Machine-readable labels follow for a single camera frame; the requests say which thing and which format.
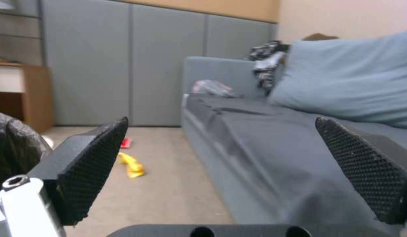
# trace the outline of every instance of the floor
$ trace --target floor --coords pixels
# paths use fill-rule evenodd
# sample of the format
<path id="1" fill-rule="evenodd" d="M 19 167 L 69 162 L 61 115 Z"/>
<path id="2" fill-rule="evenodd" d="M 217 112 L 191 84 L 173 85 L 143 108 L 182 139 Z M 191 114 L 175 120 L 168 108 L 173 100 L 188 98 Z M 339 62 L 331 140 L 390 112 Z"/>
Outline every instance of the floor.
<path id="1" fill-rule="evenodd" d="M 45 133 L 60 144 L 85 127 L 55 127 Z M 106 236 L 135 224 L 231 224 L 233 220 L 181 128 L 129 128 L 130 149 L 147 174 L 130 179 L 125 165 L 115 163 L 89 217 L 68 237 Z"/>

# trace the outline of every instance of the textured gripper pad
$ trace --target textured gripper pad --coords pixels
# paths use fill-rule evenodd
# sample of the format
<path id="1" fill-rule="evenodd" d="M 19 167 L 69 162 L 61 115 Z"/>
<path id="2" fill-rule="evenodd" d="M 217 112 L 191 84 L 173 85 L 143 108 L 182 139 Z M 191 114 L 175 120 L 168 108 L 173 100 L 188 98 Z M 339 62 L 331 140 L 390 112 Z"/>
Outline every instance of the textured gripper pad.
<path id="1" fill-rule="evenodd" d="M 386 137 L 360 134 L 331 119 L 317 118 L 316 129 L 378 219 L 403 223 L 407 219 L 407 165 L 398 164 L 395 158 L 407 159 L 407 151 Z"/>
<path id="2" fill-rule="evenodd" d="M 125 118 L 83 134 L 96 137 L 57 178 L 66 207 L 66 215 L 61 220 L 63 225 L 76 224 L 88 216 L 89 208 L 110 174 L 127 127 Z"/>

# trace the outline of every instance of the black garbage bag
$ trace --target black garbage bag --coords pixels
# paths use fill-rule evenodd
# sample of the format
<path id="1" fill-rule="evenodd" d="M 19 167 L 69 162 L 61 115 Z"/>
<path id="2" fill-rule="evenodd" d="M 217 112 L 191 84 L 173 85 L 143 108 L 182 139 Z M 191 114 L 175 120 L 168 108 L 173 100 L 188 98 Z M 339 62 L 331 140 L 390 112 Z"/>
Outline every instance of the black garbage bag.
<path id="1" fill-rule="evenodd" d="M 51 147 L 32 128 L 0 113 L 0 190 L 3 181 L 28 173 Z"/>

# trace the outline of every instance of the light blue pillow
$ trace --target light blue pillow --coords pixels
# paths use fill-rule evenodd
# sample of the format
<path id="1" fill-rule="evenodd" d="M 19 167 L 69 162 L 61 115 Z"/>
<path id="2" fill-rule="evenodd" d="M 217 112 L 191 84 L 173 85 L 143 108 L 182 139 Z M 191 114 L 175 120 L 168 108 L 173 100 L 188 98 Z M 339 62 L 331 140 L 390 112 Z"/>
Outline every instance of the light blue pillow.
<path id="1" fill-rule="evenodd" d="M 407 128 L 407 31 L 378 39 L 295 42 L 268 101 Z"/>

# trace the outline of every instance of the padded wall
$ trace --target padded wall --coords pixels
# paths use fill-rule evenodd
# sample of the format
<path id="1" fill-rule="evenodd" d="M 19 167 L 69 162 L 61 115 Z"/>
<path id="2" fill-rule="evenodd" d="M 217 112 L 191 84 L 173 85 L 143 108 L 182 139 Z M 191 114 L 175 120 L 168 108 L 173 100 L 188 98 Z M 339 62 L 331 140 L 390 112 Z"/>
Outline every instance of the padded wall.
<path id="1" fill-rule="evenodd" d="M 250 48 L 268 42 L 271 31 L 270 23 L 209 15 L 205 56 L 243 59 Z"/>
<path id="2" fill-rule="evenodd" d="M 12 0 L 11 3 L 15 6 L 15 9 L 0 9 L 0 13 L 39 17 L 38 0 Z"/>
<path id="3" fill-rule="evenodd" d="M 42 3 L 56 124 L 98 125 L 128 116 L 129 5 Z"/>
<path id="4" fill-rule="evenodd" d="M 133 125 L 178 126 L 183 60 L 203 55 L 205 15 L 131 5 Z"/>

